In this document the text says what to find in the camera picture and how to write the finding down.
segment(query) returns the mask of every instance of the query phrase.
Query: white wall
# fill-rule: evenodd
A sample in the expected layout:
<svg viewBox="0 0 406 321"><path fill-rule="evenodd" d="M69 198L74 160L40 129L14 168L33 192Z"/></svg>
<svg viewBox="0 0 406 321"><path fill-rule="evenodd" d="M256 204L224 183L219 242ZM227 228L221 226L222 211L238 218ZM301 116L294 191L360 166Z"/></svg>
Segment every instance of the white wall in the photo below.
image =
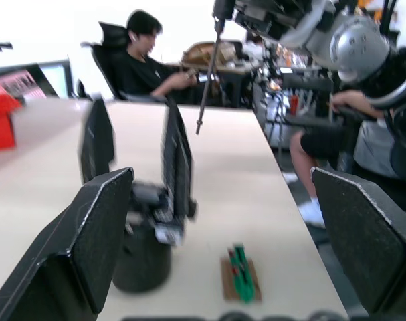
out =
<svg viewBox="0 0 406 321"><path fill-rule="evenodd" d="M214 0L3 0L0 41L11 42L15 49L0 53L0 60L25 62L40 56L38 51L55 59L70 56L74 78L85 78L91 92L105 92L106 86L90 52L79 47L83 41L100 42L99 21L125 25L134 10L148 11L163 25L152 57L171 62L181 59L182 53L195 42L214 41L213 3ZM244 37L243 28L227 22L224 39Z"/></svg>

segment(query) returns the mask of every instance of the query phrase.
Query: green object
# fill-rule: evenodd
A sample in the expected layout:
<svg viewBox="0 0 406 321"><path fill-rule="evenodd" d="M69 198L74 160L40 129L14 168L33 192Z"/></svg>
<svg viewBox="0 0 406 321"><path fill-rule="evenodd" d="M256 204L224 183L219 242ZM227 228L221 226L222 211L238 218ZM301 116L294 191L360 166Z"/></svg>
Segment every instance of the green object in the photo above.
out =
<svg viewBox="0 0 406 321"><path fill-rule="evenodd" d="M255 285L251 278L249 263L245 257L244 246L236 245L233 249L230 249L229 260L235 289L241 300L250 303L255 297Z"/></svg>

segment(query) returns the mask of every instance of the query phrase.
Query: hand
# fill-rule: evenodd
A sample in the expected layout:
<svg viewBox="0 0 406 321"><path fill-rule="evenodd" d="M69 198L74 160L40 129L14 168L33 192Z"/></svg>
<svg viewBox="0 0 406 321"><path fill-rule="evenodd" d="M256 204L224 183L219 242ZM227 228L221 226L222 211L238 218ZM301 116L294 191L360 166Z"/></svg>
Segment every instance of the hand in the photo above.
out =
<svg viewBox="0 0 406 321"><path fill-rule="evenodd" d="M336 107L346 104L347 95L348 95L348 92L339 92L339 93L335 94L329 102L330 108L332 108L332 110L334 112L338 112L338 109L336 109Z"/></svg>
<svg viewBox="0 0 406 321"><path fill-rule="evenodd" d="M186 72L176 72L165 81L171 89L181 90L196 84L197 78L195 76L189 77Z"/></svg>

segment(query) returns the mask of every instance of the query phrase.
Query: black hair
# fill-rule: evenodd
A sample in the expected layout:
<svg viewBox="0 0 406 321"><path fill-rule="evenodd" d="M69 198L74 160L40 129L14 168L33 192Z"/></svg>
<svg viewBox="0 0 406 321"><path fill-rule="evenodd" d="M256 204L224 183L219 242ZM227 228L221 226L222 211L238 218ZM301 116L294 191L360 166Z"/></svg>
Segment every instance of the black hair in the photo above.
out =
<svg viewBox="0 0 406 321"><path fill-rule="evenodd" d="M127 30L134 32L137 37L140 35L152 35L163 30L163 27L157 19L143 10L133 12L127 21Z"/></svg>

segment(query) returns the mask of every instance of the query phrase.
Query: leg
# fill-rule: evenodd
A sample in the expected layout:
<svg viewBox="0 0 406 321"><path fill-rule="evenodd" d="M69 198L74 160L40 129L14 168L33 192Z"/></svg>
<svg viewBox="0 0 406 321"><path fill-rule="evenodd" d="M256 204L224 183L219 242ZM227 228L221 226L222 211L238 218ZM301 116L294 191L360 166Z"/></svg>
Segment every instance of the leg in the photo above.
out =
<svg viewBox="0 0 406 321"><path fill-rule="evenodd" d="M294 165L296 174L304 184L310 197L317 197L316 187L311 180L310 171L311 168L317 166L315 158L309 156L301 147L301 138L304 136L304 132L296 133L290 140L290 156L292 157L292 163Z"/></svg>
<svg viewBox="0 0 406 321"><path fill-rule="evenodd" d="M316 159L338 158L343 139L342 128L320 128L307 133L299 132L290 141L290 154L296 174L311 197L311 202L299 206L307 224L324 227L316 188L311 179L311 168L317 166Z"/></svg>

